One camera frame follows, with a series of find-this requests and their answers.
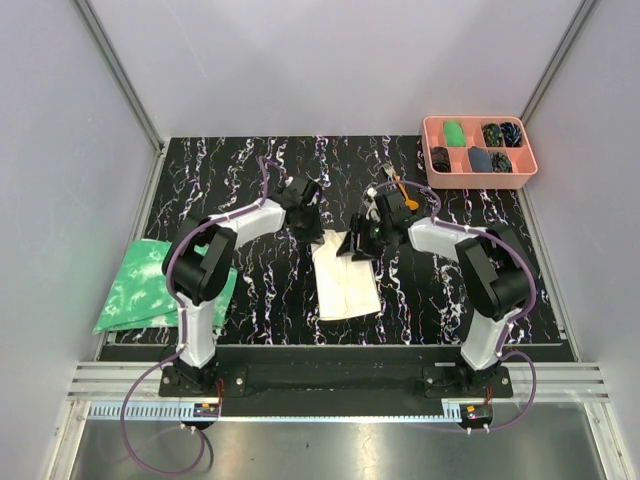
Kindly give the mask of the white cloth napkin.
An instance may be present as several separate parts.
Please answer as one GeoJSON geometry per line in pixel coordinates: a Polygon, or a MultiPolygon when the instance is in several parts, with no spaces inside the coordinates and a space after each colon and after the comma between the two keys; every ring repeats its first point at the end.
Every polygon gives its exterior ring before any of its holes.
{"type": "Polygon", "coordinates": [[[345,232],[326,230],[323,243],[311,246],[321,321],[346,320],[381,310],[372,263],[337,255],[345,237],[345,232]]]}

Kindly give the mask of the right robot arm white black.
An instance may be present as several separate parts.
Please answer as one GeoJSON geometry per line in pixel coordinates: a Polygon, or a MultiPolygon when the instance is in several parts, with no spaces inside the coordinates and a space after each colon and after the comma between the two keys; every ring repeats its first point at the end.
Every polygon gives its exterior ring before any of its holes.
{"type": "Polygon", "coordinates": [[[458,264],[473,317],[461,347],[465,365],[454,371],[454,384],[476,396],[490,383],[488,370],[498,364],[509,326],[535,304],[537,288],[530,262],[507,225],[457,225],[414,213],[400,193],[378,193],[365,214],[351,217],[337,249],[353,261],[378,259],[390,246],[408,244],[416,252],[458,264]]]}

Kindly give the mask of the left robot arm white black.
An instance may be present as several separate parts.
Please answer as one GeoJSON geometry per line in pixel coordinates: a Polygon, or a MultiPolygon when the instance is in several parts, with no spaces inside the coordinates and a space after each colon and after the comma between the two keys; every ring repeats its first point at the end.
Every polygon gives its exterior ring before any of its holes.
{"type": "Polygon", "coordinates": [[[242,208],[213,215],[190,213],[182,222],[162,272],[178,305],[176,362],[186,366],[180,381],[193,395],[206,395],[215,386],[216,372],[207,365],[215,356],[220,335],[213,314],[234,252],[284,228],[299,243],[321,244],[321,196],[322,187],[316,181],[291,177],[275,193],[242,208]]]}

